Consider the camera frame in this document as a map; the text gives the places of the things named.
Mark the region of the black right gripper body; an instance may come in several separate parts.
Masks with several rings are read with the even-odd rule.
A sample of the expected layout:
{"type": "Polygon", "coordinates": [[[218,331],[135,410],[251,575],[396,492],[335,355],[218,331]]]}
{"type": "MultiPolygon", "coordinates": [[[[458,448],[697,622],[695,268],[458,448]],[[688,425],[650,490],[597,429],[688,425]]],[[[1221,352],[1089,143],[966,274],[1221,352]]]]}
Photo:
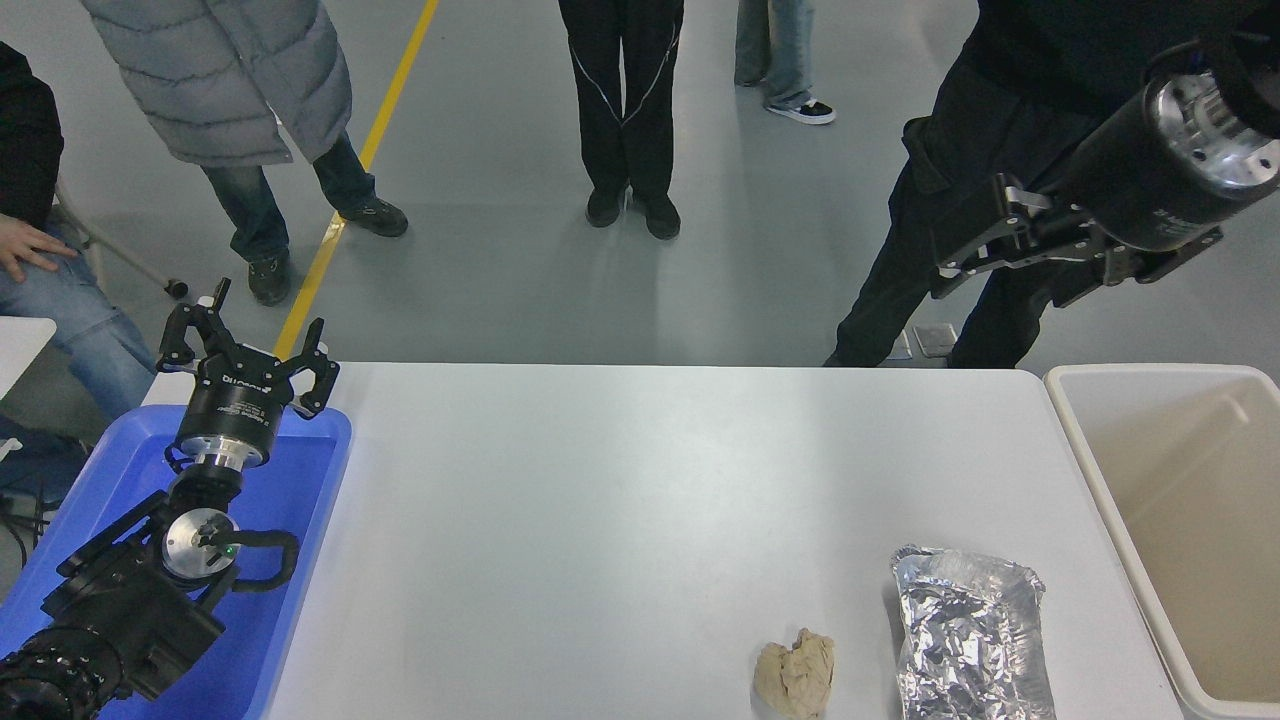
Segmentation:
{"type": "Polygon", "coordinates": [[[1149,283],[1221,240],[1238,191],[1224,113],[1211,85],[1149,85],[1076,150],[1062,192],[1108,236],[1093,260],[1149,283]]]}

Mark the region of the person's hand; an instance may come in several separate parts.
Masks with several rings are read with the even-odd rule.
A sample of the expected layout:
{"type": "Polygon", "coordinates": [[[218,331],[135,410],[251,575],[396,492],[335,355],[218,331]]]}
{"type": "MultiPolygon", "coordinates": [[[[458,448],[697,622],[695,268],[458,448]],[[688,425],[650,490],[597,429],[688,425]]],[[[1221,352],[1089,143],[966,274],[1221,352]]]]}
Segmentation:
{"type": "Polygon", "coordinates": [[[79,255],[73,247],[27,222],[1,214],[1,265],[13,282],[26,282],[31,268],[58,272],[59,259],[76,259],[79,255]]]}

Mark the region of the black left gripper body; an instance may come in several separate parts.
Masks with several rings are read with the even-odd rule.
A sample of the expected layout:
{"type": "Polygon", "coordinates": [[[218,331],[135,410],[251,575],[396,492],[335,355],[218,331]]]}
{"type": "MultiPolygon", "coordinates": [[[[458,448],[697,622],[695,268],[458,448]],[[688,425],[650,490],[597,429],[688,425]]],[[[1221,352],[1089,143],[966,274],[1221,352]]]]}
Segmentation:
{"type": "Polygon", "coordinates": [[[180,451],[202,454],[218,439],[229,439],[248,446],[253,454],[271,452],[284,406],[292,400],[285,380],[262,378],[275,368],[274,356],[252,346],[201,360],[178,429],[180,451]]]}

